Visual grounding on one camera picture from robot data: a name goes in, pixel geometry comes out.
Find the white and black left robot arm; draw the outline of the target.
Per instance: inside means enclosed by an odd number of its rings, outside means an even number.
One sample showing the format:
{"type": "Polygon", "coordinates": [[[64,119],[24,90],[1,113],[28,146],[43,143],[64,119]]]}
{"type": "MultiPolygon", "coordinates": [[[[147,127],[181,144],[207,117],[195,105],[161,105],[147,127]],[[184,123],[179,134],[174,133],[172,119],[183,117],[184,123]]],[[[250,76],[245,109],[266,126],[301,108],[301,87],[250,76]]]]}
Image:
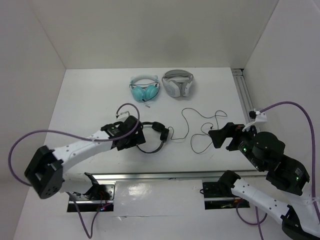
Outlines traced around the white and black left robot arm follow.
{"type": "Polygon", "coordinates": [[[41,199],[58,192],[73,192],[92,200],[105,187],[92,174],[85,172],[78,180],[68,180],[64,174],[75,165],[103,152],[118,151],[145,143],[143,124],[130,115],[124,121],[106,124],[89,137],[72,144],[50,149],[38,148],[24,175],[41,199]]]}

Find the black on-ear headphones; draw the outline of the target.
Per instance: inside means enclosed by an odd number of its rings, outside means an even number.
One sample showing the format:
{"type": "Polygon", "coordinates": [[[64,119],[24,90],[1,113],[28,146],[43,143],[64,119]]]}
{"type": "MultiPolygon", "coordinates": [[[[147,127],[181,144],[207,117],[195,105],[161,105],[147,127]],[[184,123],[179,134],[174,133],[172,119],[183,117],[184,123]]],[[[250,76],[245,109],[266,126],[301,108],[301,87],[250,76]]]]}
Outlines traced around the black on-ear headphones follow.
{"type": "Polygon", "coordinates": [[[169,129],[162,123],[158,121],[144,121],[142,122],[142,129],[146,128],[147,130],[152,130],[154,132],[154,136],[157,136],[157,141],[159,145],[153,150],[145,150],[142,149],[139,145],[137,145],[137,149],[144,154],[156,154],[158,153],[165,145],[169,137],[169,129]]]}

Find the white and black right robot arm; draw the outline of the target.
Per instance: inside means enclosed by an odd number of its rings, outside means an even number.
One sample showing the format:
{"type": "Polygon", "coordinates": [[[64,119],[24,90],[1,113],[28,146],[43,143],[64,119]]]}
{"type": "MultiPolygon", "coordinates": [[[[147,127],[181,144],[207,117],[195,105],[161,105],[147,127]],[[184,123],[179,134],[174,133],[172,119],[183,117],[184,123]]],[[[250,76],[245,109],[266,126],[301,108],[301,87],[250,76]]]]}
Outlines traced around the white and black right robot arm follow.
{"type": "Polygon", "coordinates": [[[320,220],[314,206],[319,201],[311,194],[310,176],[301,162],[284,154],[286,145],[282,141],[270,132],[256,133],[254,127],[246,129],[232,122],[210,130],[208,135],[216,149],[230,138],[226,150],[240,151],[259,172],[266,172],[266,180],[286,195],[288,203],[268,196],[231,170],[218,180],[220,194],[232,194],[260,208],[293,240],[320,238],[320,220]]]}

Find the aluminium side rail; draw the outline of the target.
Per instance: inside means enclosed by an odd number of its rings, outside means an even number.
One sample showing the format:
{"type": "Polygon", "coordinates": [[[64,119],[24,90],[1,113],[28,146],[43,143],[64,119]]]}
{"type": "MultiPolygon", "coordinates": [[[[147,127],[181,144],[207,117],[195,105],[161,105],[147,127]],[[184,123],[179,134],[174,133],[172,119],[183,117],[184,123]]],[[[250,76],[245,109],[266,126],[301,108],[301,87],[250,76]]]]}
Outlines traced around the aluminium side rail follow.
{"type": "Polygon", "coordinates": [[[252,121],[250,119],[249,111],[254,109],[254,105],[244,78],[244,70],[242,68],[231,68],[231,73],[237,89],[242,111],[244,113],[245,122],[248,124],[252,121]]]}

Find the teal cat-ear headphones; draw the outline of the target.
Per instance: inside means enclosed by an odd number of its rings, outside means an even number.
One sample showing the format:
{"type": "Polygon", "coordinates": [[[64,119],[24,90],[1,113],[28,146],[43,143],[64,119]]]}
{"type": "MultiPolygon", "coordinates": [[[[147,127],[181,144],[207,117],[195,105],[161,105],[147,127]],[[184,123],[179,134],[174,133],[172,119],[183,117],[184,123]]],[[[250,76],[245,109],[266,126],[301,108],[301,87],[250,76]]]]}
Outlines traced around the teal cat-ear headphones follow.
{"type": "Polygon", "coordinates": [[[130,92],[137,102],[147,102],[154,99],[160,91],[160,82],[157,75],[137,75],[130,79],[130,92]],[[150,80],[150,83],[137,84],[141,80],[150,80]]]}

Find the white grey gaming headset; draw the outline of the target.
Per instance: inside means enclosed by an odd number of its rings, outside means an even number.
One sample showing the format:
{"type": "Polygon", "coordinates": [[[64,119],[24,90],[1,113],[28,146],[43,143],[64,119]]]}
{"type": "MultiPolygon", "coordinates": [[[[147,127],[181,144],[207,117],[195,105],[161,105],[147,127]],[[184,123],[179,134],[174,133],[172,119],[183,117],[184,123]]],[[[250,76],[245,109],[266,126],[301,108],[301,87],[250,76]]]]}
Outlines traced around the white grey gaming headset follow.
{"type": "Polygon", "coordinates": [[[182,69],[167,71],[162,76],[162,84],[167,94],[173,98],[188,97],[194,81],[194,75],[182,69]]]}

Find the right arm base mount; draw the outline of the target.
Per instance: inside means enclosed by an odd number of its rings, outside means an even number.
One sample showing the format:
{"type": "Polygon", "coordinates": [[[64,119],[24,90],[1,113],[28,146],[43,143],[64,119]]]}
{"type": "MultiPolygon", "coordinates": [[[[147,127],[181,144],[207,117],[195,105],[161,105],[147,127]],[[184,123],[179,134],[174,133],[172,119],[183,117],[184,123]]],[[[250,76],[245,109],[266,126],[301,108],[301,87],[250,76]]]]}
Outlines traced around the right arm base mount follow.
{"type": "Polygon", "coordinates": [[[230,192],[223,192],[222,186],[216,182],[203,182],[202,189],[199,192],[204,197],[205,210],[222,210],[222,209],[235,209],[249,208],[250,204],[246,200],[233,195],[230,192]]]}

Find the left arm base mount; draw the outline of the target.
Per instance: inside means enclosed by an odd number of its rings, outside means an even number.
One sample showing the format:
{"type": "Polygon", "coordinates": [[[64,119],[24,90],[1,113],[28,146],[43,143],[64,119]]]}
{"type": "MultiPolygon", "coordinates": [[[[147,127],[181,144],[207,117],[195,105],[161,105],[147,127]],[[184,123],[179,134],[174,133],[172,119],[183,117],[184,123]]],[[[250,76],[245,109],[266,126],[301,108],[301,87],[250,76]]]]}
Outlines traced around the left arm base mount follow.
{"type": "Polygon", "coordinates": [[[71,192],[67,212],[77,212],[76,205],[81,213],[113,212],[115,190],[115,181],[105,181],[94,184],[85,193],[71,192]]]}

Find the aluminium front rail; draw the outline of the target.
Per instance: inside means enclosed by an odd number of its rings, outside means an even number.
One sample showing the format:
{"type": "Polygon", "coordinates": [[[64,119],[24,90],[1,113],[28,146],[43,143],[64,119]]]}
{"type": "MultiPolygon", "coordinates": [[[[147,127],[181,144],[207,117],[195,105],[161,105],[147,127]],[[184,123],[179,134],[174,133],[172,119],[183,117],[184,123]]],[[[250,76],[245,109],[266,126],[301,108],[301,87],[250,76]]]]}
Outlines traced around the aluminium front rail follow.
{"type": "Polygon", "coordinates": [[[93,174],[97,181],[166,181],[209,180],[220,178],[226,171],[153,172],[153,173],[108,173],[93,174]]]}

